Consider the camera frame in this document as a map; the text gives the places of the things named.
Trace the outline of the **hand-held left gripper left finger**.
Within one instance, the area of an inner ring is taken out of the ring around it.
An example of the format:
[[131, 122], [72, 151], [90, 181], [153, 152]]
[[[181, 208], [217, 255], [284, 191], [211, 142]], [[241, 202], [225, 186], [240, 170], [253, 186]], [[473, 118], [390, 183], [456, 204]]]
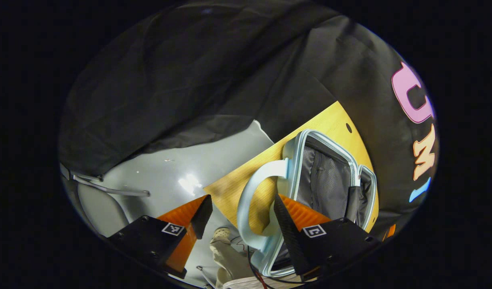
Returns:
[[212, 212], [211, 196], [204, 195], [157, 218], [140, 216], [107, 239], [142, 265], [183, 279], [187, 260]]

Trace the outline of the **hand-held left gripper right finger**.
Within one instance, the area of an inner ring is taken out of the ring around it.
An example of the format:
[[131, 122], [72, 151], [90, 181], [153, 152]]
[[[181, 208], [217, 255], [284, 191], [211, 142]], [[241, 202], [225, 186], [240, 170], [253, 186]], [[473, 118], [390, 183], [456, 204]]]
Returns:
[[302, 281], [337, 274], [382, 245], [349, 219], [331, 220], [284, 195], [275, 196], [273, 209], [295, 274]]

